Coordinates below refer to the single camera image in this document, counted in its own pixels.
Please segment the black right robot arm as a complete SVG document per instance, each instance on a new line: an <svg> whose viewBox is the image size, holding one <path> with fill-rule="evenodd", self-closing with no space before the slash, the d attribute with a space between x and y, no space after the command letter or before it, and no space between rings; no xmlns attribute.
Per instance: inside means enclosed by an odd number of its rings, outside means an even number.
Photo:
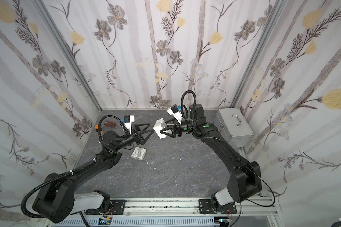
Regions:
<svg viewBox="0 0 341 227"><path fill-rule="evenodd" d="M181 137L183 133L191 134L209 146L229 171L227 186L211 196L211 206L215 212L230 203L241 203L261 192L265 181L261 178L259 164L242 157L222 138L218 128L206 120L203 106L197 103L194 91L185 91L181 105L172 106L169 113L173 116L173 124L167 121L167 126L160 130L160 134L172 138Z"/></svg>

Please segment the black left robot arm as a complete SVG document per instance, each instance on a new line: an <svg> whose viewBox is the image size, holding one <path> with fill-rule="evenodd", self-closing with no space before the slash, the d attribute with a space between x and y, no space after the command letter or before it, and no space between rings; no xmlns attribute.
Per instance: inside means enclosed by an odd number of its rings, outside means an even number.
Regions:
<svg viewBox="0 0 341 227"><path fill-rule="evenodd" d="M122 157L121 149L133 143L144 145L154 131L149 123L136 124L133 115L126 115L122 119L113 117L123 129L123 135L120 136L115 131L102 133L102 122L108 117L106 115L98 122L101 151L78 168L62 174L48 175L42 184L23 198L20 209L24 215L60 223L72 214L82 214L87 210L106 213L114 207L111 196L100 190L87 194L77 194L76 191L96 175L114 167Z"/></svg>

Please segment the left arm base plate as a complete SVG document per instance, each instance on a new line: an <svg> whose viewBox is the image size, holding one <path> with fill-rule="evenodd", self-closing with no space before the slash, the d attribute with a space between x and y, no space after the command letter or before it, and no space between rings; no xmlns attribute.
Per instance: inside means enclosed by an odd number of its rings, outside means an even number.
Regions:
<svg viewBox="0 0 341 227"><path fill-rule="evenodd" d="M122 215L126 200L104 200L97 209L85 210L86 215Z"/></svg>

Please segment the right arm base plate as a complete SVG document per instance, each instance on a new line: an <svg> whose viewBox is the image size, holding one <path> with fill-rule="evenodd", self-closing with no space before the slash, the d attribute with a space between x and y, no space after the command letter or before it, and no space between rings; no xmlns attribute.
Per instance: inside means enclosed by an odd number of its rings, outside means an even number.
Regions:
<svg viewBox="0 0 341 227"><path fill-rule="evenodd" d="M235 202L219 206L213 199L199 199L198 212L200 214L236 214L237 208Z"/></svg>

